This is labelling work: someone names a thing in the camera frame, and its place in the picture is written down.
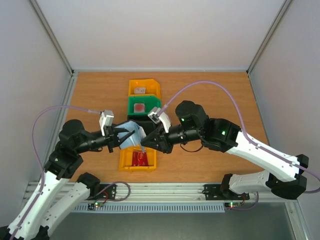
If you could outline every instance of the wooden surface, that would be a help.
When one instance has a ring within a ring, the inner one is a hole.
[[[252,136],[266,143],[266,136],[245,72],[80,72],[71,100],[71,105],[102,111],[112,110],[114,123],[127,119],[128,88],[131,79],[155,79],[161,86],[161,102],[164,105],[185,85],[212,80],[222,84],[234,96],[239,105],[245,126]],[[168,107],[166,113],[172,125],[179,123],[175,108],[183,100],[190,100],[203,106],[211,118],[225,118],[240,124],[237,112],[228,96],[218,87],[209,84],[195,85],[185,90]],[[69,110],[67,120],[79,119],[87,131],[99,130],[99,116],[78,110]],[[195,150],[200,142],[190,142],[185,148]],[[84,172],[89,172],[102,182],[221,182],[224,174],[248,174],[261,171],[261,168],[240,157],[210,151],[203,148],[196,153],[183,151],[174,146],[171,154],[157,153],[157,169],[154,172],[118,171],[120,150],[113,153],[102,152],[82,154],[84,163],[72,180]]]

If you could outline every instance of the light blue cloth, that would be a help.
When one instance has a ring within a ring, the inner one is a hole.
[[[140,146],[141,150],[144,152],[145,148],[141,145],[141,140],[146,137],[146,133],[144,129],[139,126],[134,121],[127,121],[123,124],[120,124],[116,126],[116,128],[126,129],[129,132],[134,131],[134,134],[132,134],[130,137],[128,137],[119,147],[120,149],[126,149],[132,146]],[[123,138],[125,135],[127,135],[128,132],[120,132],[118,133],[118,138]]]

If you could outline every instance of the yellow plastic bin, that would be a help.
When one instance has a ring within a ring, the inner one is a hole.
[[[131,146],[126,149],[120,150],[120,161],[119,161],[119,171],[147,171],[152,172],[157,168],[157,151],[145,147],[146,156],[148,158],[148,166],[132,166],[132,154],[134,151],[141,152],[139,146]]]
[[[135,94],[135,88],[145,88],[145,94]],[[134,79],[129,81],[129,97],[154,95],[161,100],[160,84],[154,79]]]

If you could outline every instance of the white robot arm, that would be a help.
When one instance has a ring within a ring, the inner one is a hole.
[[[99,121],[101,129],[96,132],[85,131],[82,122],[77,119],[63,125],[59,142],[44,165],[43,186],[40,182],[16,219],[9,226],[0,228],[0,240],[47,240],[74,207],[89,196],[96,196],[100,180],[84,173],[72,190],[51,207],[62,187],[82,164],[81,153],[100,152],[105,146],[112,153],[113,148],[119,147],[134,134],[112,124],[112,120],[111,111],[102,112]]]
[[[226,174],[219,190],[225,199],[232,195],[266,191],[281,198],[296,199],[306,190],[307,179],[295,165],[307,168],[307,156],[285,154],[247,134],[250,142],[238,125],[222,118],[209,118],[202,106],[192,101],[183,101],[176,107],[175,113],[180,121],[176,126],[171,126],[164,112],[158,116],[159,111],[155,107],[148,115],[161,125],[142,140],[143,146],[169,154],[175,144],[201,140],[205,148],[239,156],[265,169],[252,174]]]

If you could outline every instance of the white wall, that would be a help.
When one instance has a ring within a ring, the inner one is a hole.
[[[320,1],[294,0],[252,73],[270,144],[309,156],[320,173]],[[308,189],[320,186],[306,174]],[[319,239],[320,193],[299,203],[314,240]]]
[[[74,69],[245,71],[283,1],[38,3]]]
[[[68,72],[27,0],[0,1],[0,226],[20,211],[28,181],[39,179],[31,126],[44,108],[61,103]],[[57,113],[36,126],[40,156]]]

